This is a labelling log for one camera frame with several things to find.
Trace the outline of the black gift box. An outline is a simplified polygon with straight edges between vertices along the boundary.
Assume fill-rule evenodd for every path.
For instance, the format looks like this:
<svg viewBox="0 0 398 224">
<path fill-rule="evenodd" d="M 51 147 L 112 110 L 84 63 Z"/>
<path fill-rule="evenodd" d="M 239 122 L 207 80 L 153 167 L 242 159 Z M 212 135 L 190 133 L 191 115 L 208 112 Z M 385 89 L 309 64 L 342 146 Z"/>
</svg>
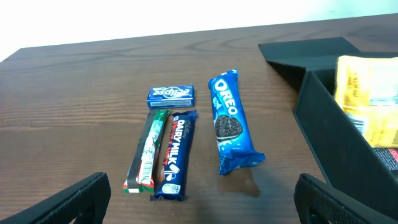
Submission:
<svg viewBox="0 0 398 224">
<path fill-rule="evenodd" d="M 343 37 L 259 44 L 265 60 L 298 92 L 295 119 L 334 189 L 397 219 L 397 178 L 333 99 L 337 58 L 395 57 L 362 52 Z"/>
</svg>

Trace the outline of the black snack packet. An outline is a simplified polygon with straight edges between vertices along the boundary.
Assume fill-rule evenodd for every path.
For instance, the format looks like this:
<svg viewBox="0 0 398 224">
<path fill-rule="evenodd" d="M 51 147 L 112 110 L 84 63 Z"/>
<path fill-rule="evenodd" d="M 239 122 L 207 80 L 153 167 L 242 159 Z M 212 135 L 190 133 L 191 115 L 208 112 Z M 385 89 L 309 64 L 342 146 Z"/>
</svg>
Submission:
<svg viewBox="0 0 398 224">
<path fill-rule="evenodd" d="M 397 149 L 396 148 L 374 148 L 374 152 L 377 157 L 383 162 L 383 164 L 391 171 L 397 171 Z"/>
</svg>

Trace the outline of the yellow snack packet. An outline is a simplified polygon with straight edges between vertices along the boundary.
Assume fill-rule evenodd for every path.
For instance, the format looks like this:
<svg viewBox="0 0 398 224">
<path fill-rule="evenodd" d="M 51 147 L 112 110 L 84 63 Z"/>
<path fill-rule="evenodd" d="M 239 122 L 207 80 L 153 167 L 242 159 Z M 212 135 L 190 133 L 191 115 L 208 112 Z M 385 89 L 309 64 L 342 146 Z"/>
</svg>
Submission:
<svg viewBox="0 0 398 224">
<path fill-rule="evenodd" d="M 334 99 L 371 147 L 397 147 L 397 58 L 344 55 Z"/>
</svg>

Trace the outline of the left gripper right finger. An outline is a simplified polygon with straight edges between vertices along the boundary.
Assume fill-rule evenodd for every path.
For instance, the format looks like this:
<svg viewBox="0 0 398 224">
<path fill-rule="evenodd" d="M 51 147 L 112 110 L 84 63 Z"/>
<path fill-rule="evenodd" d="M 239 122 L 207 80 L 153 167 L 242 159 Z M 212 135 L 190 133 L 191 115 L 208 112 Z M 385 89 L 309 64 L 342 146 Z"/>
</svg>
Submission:
<svg viewBox="0 0 398 224">
<path fill-rule="evenodd" d="M 294 203 L 304 224 L 397 224 L 310 174 L 300 174 Z"/>
</svg>

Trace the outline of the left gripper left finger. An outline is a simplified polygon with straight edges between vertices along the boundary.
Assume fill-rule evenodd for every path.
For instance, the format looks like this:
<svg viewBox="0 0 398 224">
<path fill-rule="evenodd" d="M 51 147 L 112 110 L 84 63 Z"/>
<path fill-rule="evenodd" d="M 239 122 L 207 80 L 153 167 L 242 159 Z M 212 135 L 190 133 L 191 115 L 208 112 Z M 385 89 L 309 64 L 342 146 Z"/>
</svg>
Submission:
<svg viewBox="0 0 398 224">
<path fill-rule="evenodd" d="M 1 223 L 102 223 L 110 198 L 108 176 L 97 172 Z"/>
</svg>

